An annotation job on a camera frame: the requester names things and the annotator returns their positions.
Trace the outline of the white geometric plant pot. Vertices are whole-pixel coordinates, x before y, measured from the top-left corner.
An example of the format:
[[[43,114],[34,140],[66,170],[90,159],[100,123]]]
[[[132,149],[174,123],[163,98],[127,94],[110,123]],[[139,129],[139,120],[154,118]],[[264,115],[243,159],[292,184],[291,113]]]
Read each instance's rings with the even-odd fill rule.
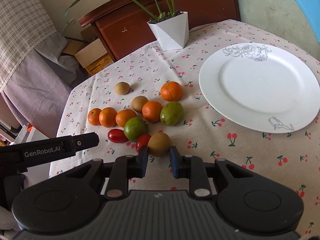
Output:
[[[189,22],[186,11],[159,23],[148,26],[163,51],[183,49],[189,40]]]

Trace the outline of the orange tangerine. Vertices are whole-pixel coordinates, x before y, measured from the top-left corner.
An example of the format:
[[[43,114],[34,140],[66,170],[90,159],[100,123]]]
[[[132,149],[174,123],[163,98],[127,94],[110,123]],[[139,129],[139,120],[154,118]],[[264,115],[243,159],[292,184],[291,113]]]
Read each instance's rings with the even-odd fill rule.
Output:
[[[183,89],[179,83],[175,81],[169,81],[161,87],[160,93],[162,99],[165,101],[178,101],[183,95]]]
[[[136,117],[135,111],[131,109],[124,109],[119,111],[116,115],[116,123],[120,127],[124,127],[125,124],[132,118]]]
[[[110,128],[115,126],[117,111],[112,107],[104,108],[99,114],[100,124],[104,127]]]
[[[148,101],[142,108],[144,119],[150,123],[155,123],[160,120],[162,105],[157,101]]]
[[[93,126],[99,126],[100,125],[100,120],[99,120],[100,113],[101,113],[101,109],[99,109],[99,108],[91,109],[87,115],[88,122]]]

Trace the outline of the green sofa cushion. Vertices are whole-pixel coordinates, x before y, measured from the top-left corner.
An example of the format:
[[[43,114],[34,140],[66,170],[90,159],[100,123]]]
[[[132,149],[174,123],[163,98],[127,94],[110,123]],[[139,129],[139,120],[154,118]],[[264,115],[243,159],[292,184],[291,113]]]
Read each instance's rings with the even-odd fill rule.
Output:
[[[319,60],[319,42],[295,0],[238,0],[241,21],[286,39]]]

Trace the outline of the red cherry tomato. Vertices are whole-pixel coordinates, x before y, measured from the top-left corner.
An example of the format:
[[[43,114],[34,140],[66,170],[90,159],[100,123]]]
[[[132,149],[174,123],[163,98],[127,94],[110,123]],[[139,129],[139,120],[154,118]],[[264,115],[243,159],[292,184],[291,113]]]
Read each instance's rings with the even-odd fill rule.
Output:
[[[143,146],[148,145],[150,138],[151,138],[151,135],[149,135],[149,134],[143,134],[138,138],[138,140],[136,142],[136,152],[137,153],[140,152],[140,150]]]
[[[107,137],[109,141],[114,143],[125,143],[128,141],[128,138],[126,137],[123,130],[114,128],[108,131]]]

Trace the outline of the checked curtain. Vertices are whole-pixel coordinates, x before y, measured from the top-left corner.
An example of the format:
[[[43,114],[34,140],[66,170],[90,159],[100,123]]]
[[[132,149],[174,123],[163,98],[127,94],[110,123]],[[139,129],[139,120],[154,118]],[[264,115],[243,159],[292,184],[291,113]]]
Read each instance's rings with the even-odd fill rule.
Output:
[[[1,0],[1,99],[21,125],[49,138],[86,77],[76,58],[62,53],[66,46],[40,0]]]

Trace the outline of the white floral plate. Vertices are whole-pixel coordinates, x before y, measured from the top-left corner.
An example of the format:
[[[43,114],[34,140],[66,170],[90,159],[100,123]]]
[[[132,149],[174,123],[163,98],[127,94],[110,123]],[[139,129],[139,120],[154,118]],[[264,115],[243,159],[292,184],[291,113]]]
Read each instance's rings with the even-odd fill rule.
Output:
[[[225,118],[255,131],[295,132],[319,113],[319,83],[298,57],[268,44],[241,43],[203,63],[199,85]]]

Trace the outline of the cardboard box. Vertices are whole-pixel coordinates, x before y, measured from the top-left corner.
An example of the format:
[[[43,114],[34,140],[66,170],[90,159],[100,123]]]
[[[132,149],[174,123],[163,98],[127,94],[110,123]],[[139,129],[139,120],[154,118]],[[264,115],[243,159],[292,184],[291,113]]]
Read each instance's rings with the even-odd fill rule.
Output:
[[[113,64],[102,42],[97,38],[91,43],[82,40],[67,39],[63,54],[76,58],[80,66],[93,76]]]

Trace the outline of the green fruit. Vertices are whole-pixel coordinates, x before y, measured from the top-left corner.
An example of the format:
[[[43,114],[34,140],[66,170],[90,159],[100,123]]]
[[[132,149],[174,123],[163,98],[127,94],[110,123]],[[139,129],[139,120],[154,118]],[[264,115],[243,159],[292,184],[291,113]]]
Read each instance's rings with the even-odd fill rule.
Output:
[[[161,110],[160,120],[167,126],[175,126],[184,116],[184,109],[180,102],[167,103]]]
[[[131,118],[124,126],[127,139],[136,141],[141,135],[148,133],[147,123],[140,117]]]

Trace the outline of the brown kiwi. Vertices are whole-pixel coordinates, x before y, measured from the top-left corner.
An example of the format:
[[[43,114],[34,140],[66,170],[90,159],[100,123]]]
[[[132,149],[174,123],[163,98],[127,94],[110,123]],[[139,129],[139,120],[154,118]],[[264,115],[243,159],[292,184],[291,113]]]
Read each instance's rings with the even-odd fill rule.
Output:
[[[126,95],[130,92],[130,89],[131,89],[130,85],[126,82],[119,82],[114,87],[114,91],[118,95]]]
[[[153,157],[162,157],[169,152],[171,146],[172,142],[167,134],[156,133],[148,142],[149,154]]]
[[[149,101],[148,98],[146,98],[145,96],[137,96],[137,97],[135,97],[131,102],[133,110],[138,112],[138,113],[142,113],[143,106],[148,101]]]

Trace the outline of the cherry print tablecloth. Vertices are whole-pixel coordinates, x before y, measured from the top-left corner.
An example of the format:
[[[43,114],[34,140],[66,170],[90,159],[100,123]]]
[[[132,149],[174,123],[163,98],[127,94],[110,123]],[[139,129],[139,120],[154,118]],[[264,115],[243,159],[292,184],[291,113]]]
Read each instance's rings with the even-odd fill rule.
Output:
[[[113,162],[125,154],[135,154],[136,143],[109,141],[108,129],[87,120],[91,109],[131,108],[132,100],[145,96],[166,102],[161,87],[175,81],[183,87],[181,104],[184,117],[176,126],[149,124],[149,133],[166,133],[181,154],[196,155],[205,162],[228,159],[248,170],[281,183],[295,191],[304,203],[298,226],[301,235],[319,234],[319,116],[303,129],[288,133],[266,133],[242,127],[213,109],[199,87],[199,71],[216,51],[239,43],[258,42],[281,48],[301,59],[319,77],[319,61],[295,44],[274,34],[235,20],[226,20],[190,33],[187,46],[163,51],[152,42],[106,67],[72,90],[67,100],[58,136],[95,132],[99,145],[78,152],[74,157],[55,161],[51,177],[101,158]],[[130,92],[118,95],[119,82],[130,85]]]

